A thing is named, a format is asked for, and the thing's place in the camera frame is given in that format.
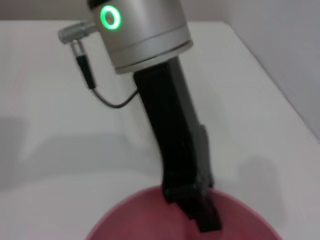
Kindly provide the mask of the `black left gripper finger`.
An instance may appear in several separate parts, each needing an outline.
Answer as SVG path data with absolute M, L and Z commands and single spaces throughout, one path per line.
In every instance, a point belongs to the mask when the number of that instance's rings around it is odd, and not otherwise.
M 183 193 L 174 202 L 185 215 L 194 220 L 200 233 L 216 232 L 222 229 L 221 219 L 210 196 L 198 191 Z

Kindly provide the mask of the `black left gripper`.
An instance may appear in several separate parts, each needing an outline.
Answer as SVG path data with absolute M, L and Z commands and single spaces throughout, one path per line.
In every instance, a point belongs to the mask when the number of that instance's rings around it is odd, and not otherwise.
M 213 186 L 209 137 L 199 121 L 178 58 L 137 71 L 133 80 L 154 133 L 167 202 Z

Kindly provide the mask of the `pink plastic bowl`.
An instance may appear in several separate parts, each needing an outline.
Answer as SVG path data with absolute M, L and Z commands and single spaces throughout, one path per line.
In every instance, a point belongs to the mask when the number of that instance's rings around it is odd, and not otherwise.
M 159 186 L 141 190 L 107 212 L 85 240 L 282 240 L 258 213 L 238 199 L 211 190 L 222 224 L 220 231 L 201 233 Z

